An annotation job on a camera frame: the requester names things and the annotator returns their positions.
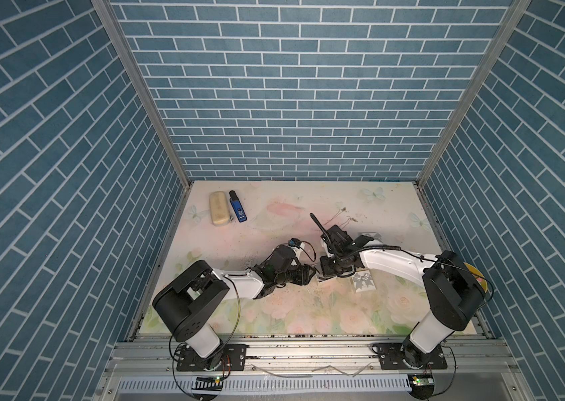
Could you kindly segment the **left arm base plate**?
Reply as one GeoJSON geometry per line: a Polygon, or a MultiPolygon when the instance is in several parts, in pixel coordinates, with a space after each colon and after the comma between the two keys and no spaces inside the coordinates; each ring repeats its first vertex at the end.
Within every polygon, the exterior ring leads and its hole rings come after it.
{"type": "Polygon", "coordinates": [[[244,370],[247,359],[247,345],[229,344],[220,346],[208,357],[200,357],[188,344],[175,351],[178,372],[229,372],[244,370]]]}

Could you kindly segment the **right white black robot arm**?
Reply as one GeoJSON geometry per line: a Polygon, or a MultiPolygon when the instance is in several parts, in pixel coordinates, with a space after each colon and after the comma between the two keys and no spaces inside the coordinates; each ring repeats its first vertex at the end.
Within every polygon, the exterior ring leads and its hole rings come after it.
{"type": "Polygon", "coordinates": [[[454,252],[417,254],[366,235],[353,239],[336,225],[319,229],[327,252],[320,259],[323,278],[368,269],[388,272],[425,290],[429,312],[404,341],[402,352],[407,357],[432,354],[451,334],[464,331],[475,312],[487,302],[487,280],[472,272],[454,252]]]}

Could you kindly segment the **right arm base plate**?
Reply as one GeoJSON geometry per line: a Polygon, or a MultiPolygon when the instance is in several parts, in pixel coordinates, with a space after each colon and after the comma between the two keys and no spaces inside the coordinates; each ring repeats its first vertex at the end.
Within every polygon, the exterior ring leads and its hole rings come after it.
{"type": "Polygon", "coordinates": [[[375,343],[370,350],[378,359],[382,370],[445,370],[448,363],[442,347],[424,353],[406,339],[402,343],[375,343]]]}

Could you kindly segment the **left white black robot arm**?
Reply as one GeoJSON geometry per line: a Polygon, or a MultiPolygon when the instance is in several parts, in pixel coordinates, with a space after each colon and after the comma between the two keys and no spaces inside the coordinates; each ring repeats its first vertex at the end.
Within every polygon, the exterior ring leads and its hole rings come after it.
{"type": "Polygon", "coordinates": [[[242,273],[218,270],[203,260],[194,262],[155,295],[152,307],[175,341],[202,359],[212,358],[223,342],[208,321],[221,303],[261,299],[288,284],[307,286],[317,269],[300,261],[302,251],[282,244],[242,273]]]}

